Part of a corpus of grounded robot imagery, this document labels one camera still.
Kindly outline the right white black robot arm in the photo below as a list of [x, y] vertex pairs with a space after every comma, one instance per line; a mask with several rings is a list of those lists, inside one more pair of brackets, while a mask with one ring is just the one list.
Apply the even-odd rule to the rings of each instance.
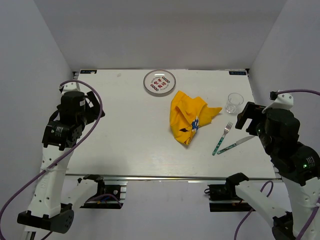
[[248, 203], [271, 227], [276, 240], [320, 238], [320, 156], [299, 142], [300, 121], [287, 109], [248, 102], [237, 115], [236, 129], [250, 119], [246, 132], [257, 136], [287, 189], [291, 211], [278, 206], [239, 172], [225, 183], [226, 195]]

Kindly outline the yellow Pikachu cloth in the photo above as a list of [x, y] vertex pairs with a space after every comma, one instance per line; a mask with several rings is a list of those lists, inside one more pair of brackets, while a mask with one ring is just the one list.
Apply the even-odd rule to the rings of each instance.
[[179, 90], [171, 101], [169, 113], [174, 139], [189, 146], [198, 129], [210, 124], [221, 110], [221, 107], [209, 107], [199, 96], [191, 98]]

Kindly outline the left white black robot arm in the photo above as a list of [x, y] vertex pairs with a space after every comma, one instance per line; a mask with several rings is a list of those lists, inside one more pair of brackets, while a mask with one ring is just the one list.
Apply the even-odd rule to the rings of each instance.
[[103, 178], [88, 174], [65, 197], [63, 184], [75, 146], [85, 139], [85, 126], [96, 125], [104, 117], [93, 91], [69, 91], [62, 95], [57, 110], [49, 118], [42, 138], [41, 173], [31, 203], [18, 214], [19, 224], [65, 234], [74, 220], [74, 212], [91, 198], [105, 196]]

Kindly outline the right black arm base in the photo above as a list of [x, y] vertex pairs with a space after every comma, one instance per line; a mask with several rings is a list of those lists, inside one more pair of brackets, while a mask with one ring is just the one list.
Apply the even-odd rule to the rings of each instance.
[[204, 190], [212, 213], [249, 212], [251, 206], [238, 196], [232, 196], [224, 184], [210, 184]]

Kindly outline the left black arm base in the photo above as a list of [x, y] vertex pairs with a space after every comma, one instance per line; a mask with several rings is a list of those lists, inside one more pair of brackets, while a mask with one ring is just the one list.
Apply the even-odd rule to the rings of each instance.
[[105, 180], [104, 191], [95, 200], [86, 202], [82, 209], [120, 210], [126, 199], [127, 181]]

